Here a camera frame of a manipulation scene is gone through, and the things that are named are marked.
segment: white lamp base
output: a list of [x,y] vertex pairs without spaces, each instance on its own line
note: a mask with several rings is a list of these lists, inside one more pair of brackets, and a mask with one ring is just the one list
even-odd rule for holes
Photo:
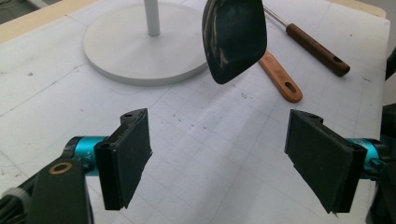
[[108,12],[87,30],[83,48],[103,76],[136,86],[173,84],[206,67],[202,13],[160,3],[161,34],[148,35],[143,4]]

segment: orange handle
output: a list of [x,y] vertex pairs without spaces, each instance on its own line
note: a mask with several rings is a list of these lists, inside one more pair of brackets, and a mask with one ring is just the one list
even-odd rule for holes
[[259,64],[287,101],[298,103],[303,99],[303,93],[274,55],[265,51],[264,55],[259,59]]
[[332,71],[337,76],[342,77],[349,72],[349,65],[344,63],[328,49],[320,45],[318,41],[316,41],[314,38],[312,38],[295,24],[289,24],[286,27],[286,33],[288,33],[291,38],[293,38],[312,55],[314,55],[314,57],[320,60],[324,65],[332,69]]

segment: wooden edge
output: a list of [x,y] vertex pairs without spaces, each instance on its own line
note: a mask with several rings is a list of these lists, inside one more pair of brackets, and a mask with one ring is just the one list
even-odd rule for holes
[[0,44],[55,21],[96,0],[63,0],[0,25]]
[[355,0],[331,0],[331,1],[346,7],[352,7],[357,10],[367,12],[369,14],[375,15],[380,18],[385,19],[387,17],[387,12],[384,9],[369,4],[365,4],[363,2],[359,2]]

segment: white pole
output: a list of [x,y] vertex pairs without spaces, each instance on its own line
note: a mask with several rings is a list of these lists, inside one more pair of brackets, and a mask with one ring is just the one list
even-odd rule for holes
[[148,22],[148,34],[151,36],[160,35],[160,12],[158,0],[145,0],[146,20]]

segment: table surface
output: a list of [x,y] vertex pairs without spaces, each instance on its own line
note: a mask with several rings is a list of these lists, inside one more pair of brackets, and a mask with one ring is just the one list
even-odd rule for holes
[[[204,0],[172,1],[203,10]],[[351,66],[337,77],[267,17],[268,49],[303,92],[285,101],[258,64],[225,85],[206,69],[163,87],[100,76],[82,49],[103,13],[140,3],[98,0],[0,45],[0,192],[18,186],[77,135],[110,135],[119,116],[148,108],[153,156],[130,207],[96,223],[364,223],[375,183],[361,180],[349,214],[326,214],[284,153],[290,109],[344,137],[379,136],[389,21],[320,0],[265,2]]]

